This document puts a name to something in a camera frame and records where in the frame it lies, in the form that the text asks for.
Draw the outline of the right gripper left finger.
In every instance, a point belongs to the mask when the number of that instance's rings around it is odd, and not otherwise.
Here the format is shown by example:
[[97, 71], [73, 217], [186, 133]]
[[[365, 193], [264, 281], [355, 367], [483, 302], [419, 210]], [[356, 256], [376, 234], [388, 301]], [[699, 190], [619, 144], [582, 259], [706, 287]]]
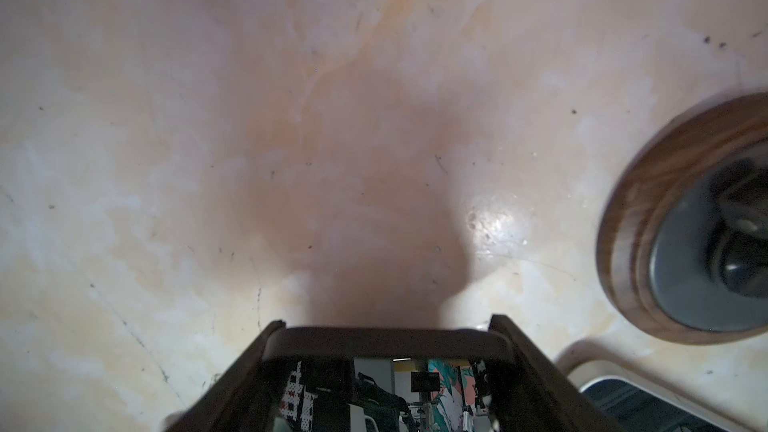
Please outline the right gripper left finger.
[[275, 387], [266, 365], [268, 339], [286, 328], [269, 323], [235, 362], [189, 409], [169, 419], [166, 431], [270, 431]]

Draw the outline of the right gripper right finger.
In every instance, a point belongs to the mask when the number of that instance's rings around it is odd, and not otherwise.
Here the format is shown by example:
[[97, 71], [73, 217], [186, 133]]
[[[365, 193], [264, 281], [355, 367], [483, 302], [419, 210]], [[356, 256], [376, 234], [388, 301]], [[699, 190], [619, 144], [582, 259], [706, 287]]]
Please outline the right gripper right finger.
[[491, 412], [501, 431], [619, 431], [507, 316], [489, 330], [509, 343], [510, 357], [490, 364]]

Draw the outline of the black phone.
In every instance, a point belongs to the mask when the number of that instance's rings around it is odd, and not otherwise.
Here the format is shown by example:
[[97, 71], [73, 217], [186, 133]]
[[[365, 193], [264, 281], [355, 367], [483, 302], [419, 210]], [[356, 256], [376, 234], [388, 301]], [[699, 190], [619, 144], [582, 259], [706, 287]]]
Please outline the black phone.
[[509, 342], [470, 329], [302, 327], [265, 350], [263, 431], [473, 431], [490, 426]]
[[745, 426], [614, 362], [573, 368], [570, 382], [625, 431], [744, 431]]

